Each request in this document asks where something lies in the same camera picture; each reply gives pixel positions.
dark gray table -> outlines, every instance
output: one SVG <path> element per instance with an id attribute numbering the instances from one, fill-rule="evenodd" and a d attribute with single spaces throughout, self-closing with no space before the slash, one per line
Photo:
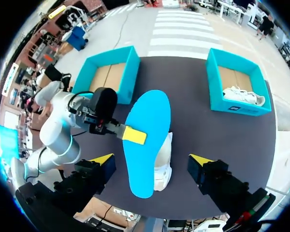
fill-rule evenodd
<path id="1" fill-rule="evenodd" d="M 259 117 L 211 111 L 205 60 L 151 57 L 142 58 L 131 105 L 119 105 L 114 118 L 124 123 L 133 103 L 151 89 L 164 91 L 171 103 L 174 135 L 169 185 L 149 199 L 135 197 L 129 188 L 122 141 L 112 135 L 86 133 L 76 137 L 83 159 L 109 153 L 114 153 L 116 158 L 117 171 L 102 195 L 97 195 L 99 199 L 156 218 L 198 219 L 220 215 L 187 172 L 190 153 L 223 160 L 234 176 L 250 183 L 251 191 L 266 186 L 275 149 L 274 107 L 271 113 Z"/>

teal box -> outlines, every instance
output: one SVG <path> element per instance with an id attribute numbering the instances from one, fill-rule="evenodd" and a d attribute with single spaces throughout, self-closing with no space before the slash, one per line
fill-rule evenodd
<path id="1" fill-rule="evenodd" d="M 130 104 L 141 59 L 133 46 L 122 47 L 97 54 L 86 59 L 72 89 L 76 94 L 89 91 L 92 79 L 99 67 L 125 63 L 117 91 L 118 104 Z M 92 94 L 82 94 L 91 98 Z"/>
<path id="2" fill-rule="evenodd" d="M 249 76 L 253 91 L 265 97 L 265 104 L 257 106 L 223 98 L 218 66 L 235 70 Z M 211 48 L 206 61 L 211 110 L 236 114 L 260 116 L 272 111 L 267 86 L 259 66 L 241 56 Z"/>

white sneaker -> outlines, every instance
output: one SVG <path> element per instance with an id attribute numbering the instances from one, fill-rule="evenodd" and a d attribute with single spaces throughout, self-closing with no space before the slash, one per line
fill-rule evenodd
<path id="1" fill-rule="evenodd" d="M 234 86 L 223 90 L 223 97 L 228 100 L 246 102 L 257 106 L 263 106 L 265 103 L 264 96 L 259 96 L 254 92 L 247 92 L 246 90 L 241 90 L 239 87 Z"/>
<path id="2" fill-rule="evenodd" d="M 171 152 L 172 152 L 172 139 L 173 133 L 168 133 L 155 162 L 155 191 L 162 191 L 168 185 L 171 175 L 172 175 L 172 168 L 170 166 L 171 162 Z"/>

shoe sole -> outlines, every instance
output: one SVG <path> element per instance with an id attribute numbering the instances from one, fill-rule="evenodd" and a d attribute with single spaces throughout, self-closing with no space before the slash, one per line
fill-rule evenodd
<path id="1" fill-rule="evenodd" d="M 125 124 L 147 134 L 144 145 L 123 141 L 130 189 L 135 196 L 146 199 L 154 193 L 155 161 L 170 129 L 171 107 L 167 95 L 160 90 L 143 94 Z"/>

open box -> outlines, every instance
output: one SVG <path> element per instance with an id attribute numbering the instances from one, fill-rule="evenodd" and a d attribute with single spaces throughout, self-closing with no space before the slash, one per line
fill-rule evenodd
<path id="1" fill-rule="evenodd" d="M 272 111 L 267 86 L 259 66 L 241 56 L 211 49 L 206 61 L 211 110 L 260 116 Z M 238 86 L 265 97 L 265 104 L 257 106 L 223 98 L 223 90 Z"/>
<path id="2" fill-rule="evenodd" d="M 86 59 L 72 93 L 99 87 L 116 91 L 119 104 L 130 104 L 141 59 L 133 46 L 103 52 Z"/>

